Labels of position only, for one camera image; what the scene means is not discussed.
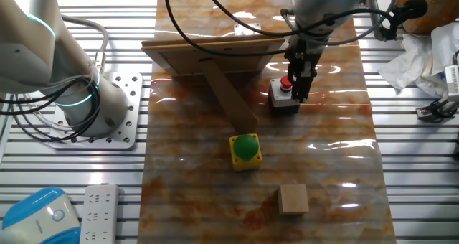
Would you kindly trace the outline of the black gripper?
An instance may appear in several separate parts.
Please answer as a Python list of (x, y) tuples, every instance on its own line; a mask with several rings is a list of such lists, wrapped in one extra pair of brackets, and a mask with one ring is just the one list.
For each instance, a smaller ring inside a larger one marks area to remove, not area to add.
[(325, 50), (324, 46), (315, 45), (301, 38), (288, 40), (288, 75), (292, 83), (292, 99), (304, 103), (308, 99), (314, 77), (317, 76), (316, 65)]

